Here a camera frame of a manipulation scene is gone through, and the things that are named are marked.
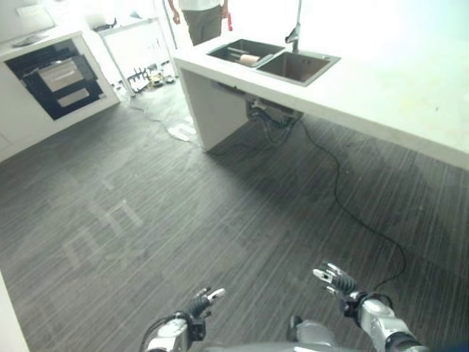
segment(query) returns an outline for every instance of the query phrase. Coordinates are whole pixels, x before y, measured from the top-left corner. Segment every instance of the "white shirt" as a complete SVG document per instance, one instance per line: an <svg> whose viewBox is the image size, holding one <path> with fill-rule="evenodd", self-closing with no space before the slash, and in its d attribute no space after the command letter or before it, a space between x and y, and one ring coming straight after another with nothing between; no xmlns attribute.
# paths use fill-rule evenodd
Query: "white shirt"
<svg viewBox="0 0 469 352"><path fill-rule="evenodd" d="M186 11L203 11L220 6L220 0L179 0L179 7Z"/></svg>

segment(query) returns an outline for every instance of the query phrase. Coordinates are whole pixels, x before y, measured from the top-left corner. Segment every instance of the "gray floor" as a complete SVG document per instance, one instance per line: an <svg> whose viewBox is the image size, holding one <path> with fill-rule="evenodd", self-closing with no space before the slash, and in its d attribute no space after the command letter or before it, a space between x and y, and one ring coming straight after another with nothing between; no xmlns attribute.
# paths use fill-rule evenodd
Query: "gray floor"
<svg viewBox="0 0 469 352"><path fill-rule="evenodd" d="M0 266L31 351L137 351L208 283L228 293L205 345L282 340L301 314L370 349L310 269L333 260L371 289L399 254L337 206L334 163L301 127L249 150L267 147L252 122L208 155L150 121L188 116L178 84L133 103L147 113L123 103L0 164ZM432 347L468 340L468 173L305 122L341 162L343 202L405 248L383 287L397 315Z"/></svg>

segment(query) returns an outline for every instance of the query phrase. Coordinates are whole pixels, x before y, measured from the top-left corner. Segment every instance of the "double sink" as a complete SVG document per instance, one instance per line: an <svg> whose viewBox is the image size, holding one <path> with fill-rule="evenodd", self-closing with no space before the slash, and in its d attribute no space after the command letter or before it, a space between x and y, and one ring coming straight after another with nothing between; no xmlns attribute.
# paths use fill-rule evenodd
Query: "double sink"
<svg viewBox="0 0 469 352"><path fill-rule="evenodd" d="M210 56L243 63L259 73L301 86L308 86L340 58L324 54L286 51L281 46L237 40L209 53Z"/></svg>

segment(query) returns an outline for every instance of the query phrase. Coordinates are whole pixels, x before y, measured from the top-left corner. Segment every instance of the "red object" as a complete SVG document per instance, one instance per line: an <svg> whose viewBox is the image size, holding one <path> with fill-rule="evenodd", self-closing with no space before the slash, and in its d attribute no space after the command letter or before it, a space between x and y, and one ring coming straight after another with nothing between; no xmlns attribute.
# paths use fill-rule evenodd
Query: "red object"
<svg viewBox="0 0 469 352"><path fill-rule="evenodd" d="M232 14L228 12L228 30L233 32L233 24L232 24Z"/></svg>

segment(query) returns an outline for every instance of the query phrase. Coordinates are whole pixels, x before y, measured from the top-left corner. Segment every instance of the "gray pants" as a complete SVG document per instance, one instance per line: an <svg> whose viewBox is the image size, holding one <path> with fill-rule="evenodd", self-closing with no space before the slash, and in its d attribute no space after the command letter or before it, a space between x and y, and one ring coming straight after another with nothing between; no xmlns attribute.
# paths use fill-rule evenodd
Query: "gray pants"
<svg viewBox="0 0 469 352"><path fill-rule="evenodd" d="M182 11L189 26L192 44L197 45L221 34L221 6L204 11Z"/></svg>

